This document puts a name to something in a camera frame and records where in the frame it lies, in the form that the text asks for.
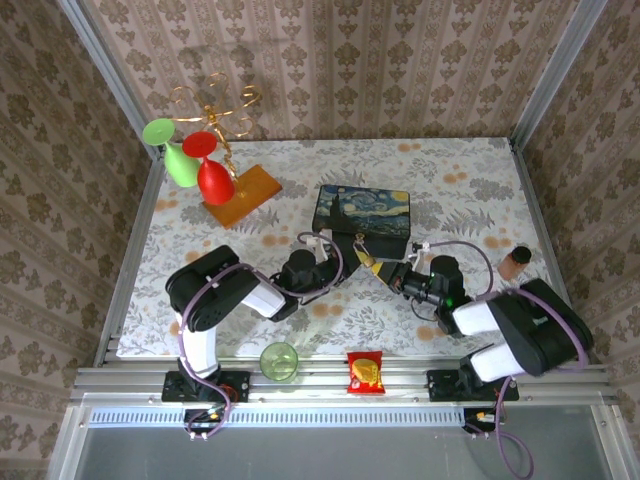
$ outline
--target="orange wooden board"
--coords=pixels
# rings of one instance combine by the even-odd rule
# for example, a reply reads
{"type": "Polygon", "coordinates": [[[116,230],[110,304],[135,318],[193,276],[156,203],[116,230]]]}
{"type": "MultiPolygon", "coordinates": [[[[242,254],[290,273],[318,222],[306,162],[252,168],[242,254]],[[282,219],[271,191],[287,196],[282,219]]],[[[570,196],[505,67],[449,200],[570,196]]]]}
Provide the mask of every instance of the orange wooden board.
{"type": "Polygon", "coordinates": [[[282,185],[269,175],[260,165],[254,165],[238,177],[244,195],[238,191],[224,205],[209,205],[205,208],[224,228],[231,228],[253,210],[282,190],[282,185]]]}

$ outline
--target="decorative box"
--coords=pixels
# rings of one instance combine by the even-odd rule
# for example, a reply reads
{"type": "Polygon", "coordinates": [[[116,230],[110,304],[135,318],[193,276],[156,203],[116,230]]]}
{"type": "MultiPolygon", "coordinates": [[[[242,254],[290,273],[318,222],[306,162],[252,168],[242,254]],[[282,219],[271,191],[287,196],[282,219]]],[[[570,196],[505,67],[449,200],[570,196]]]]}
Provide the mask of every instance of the decorative box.
{"type": "Polygon", "coordinates": [[[411,237],[409,193],[400,190],[322,185],[312,229],[364,235],[377,259],[402,260],[411,237]]]}

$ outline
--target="beige patterned wall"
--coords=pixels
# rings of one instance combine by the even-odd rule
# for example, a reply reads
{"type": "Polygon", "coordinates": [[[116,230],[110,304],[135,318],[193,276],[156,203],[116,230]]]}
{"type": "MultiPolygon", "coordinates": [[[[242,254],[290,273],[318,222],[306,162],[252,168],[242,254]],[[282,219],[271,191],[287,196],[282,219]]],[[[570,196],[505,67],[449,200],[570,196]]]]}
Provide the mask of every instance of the beige patterned wall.
{"type": "Polygon", "coordinates": [[[609,0],[525,159],[640,452],[640,1],[609,0]]]}
{"type": "Polygon", "coordinates": [[[149,162],[55,2],[0,1],[0,478],[43,478],[149,162]]]}
{"type": "Polygon", "coordinates": [[[149,119],[257,83],[257,139],[507,136],[577,0],[84,0],[149,119]]]}

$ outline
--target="plastic wine glass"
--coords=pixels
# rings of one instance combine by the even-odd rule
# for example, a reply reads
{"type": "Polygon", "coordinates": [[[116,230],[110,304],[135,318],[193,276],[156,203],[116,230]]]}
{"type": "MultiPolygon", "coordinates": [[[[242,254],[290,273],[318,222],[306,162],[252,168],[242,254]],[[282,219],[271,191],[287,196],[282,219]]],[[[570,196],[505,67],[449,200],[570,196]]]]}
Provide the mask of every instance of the plastic wine glass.
{"type": "Polygon", "coordinates": [[[150,122],[142,131],[142,140],[147,145],[164,145],[164,166],[171,178],[180,187],[189,188],[198,183],[200,162],[185,154],[179,145],[169,143],[176,127],[168,118],[158,118],[150,122]]]}
{"type": "Polygon", "coordinates": [[[198,186],[205,203],[222,205],[233,197],[235,187],[225,167],[208,158],[218,145],[211,132],[195,132],[184,139],[182,150],[190,157],[202,158],[198,171],[198,186]]]}

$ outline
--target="floral tablecloth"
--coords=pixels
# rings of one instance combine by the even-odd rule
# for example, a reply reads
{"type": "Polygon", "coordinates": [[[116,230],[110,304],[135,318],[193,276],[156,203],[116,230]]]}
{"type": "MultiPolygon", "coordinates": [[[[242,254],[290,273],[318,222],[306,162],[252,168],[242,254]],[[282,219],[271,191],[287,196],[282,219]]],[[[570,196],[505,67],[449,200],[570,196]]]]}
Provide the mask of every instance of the floral tablecloth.
{"type": "MultiPolygon", "coordinates": [[[[196,188],[166,177],[160,187],[140,269],[118,346],[120,357],[176,356],[177,323],[164,291],[183,265],[222,244],[241,261],[270,275],[310,230],[318,188],[324,183],[406,190],[411,194],[412,240],[464,239],[481,246],[495,267],[516,245],[533,259],[520,280],[548,279],[513,156],[504,138],[242,142],[233,145],[239,171],[257,163],[282,192],[230,230],[217,224],[196,188]]],[[[488,284],[487,268],[466,247],[434,249],[455,256],[472,296],[488,284]]],[[[496,286],[506,283],[496,273],[496,286]]],[[[432,309],[420,306],[422,315],[432,309]]],[[[416,318],[409,302],[359,269],[329,295],[280,323],[238,306],[218,327],[218,354],[258,356],[287,341],[301,355],[383,350],[396,355],[462,356],[495,334],[445,337],[416,318]]]]}

